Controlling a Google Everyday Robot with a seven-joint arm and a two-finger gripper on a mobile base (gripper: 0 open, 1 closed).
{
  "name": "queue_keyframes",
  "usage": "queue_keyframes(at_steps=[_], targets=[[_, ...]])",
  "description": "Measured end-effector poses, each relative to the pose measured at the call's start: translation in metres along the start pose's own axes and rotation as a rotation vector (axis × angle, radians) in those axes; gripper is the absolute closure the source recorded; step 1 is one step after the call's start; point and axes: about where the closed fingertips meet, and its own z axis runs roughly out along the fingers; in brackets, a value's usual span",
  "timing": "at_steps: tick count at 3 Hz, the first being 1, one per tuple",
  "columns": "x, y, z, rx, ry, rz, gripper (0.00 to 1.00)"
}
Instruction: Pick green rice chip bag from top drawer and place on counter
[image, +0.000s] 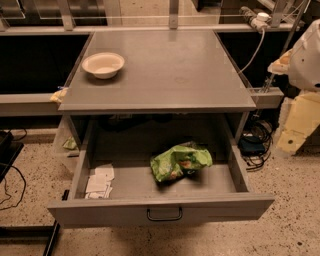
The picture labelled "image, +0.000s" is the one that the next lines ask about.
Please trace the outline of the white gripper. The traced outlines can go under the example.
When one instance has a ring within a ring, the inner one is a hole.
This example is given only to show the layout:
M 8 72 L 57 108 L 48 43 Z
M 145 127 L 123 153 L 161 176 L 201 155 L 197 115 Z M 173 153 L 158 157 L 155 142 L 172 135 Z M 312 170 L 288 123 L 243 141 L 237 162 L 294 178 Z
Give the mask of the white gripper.
M 272 62 L 267 71 L 288 75 L 292 50 Z M 320 125 L 320 93 L 302 92 L 294 99 L 284 98 L 279 115 L 276 148 L 295 154 Z

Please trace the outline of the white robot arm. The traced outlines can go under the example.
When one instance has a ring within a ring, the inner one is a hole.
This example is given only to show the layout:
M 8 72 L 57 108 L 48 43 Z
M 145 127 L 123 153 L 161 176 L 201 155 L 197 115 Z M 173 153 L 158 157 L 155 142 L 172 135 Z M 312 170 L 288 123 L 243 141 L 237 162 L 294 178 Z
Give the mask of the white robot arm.
M 276 131 L 276 148 L 295 154 L 320 125 L 320 20 L 315 20 L 294 46 L 271 63 L 268 71 L 287 75 L 300 93 L 284 98 Z

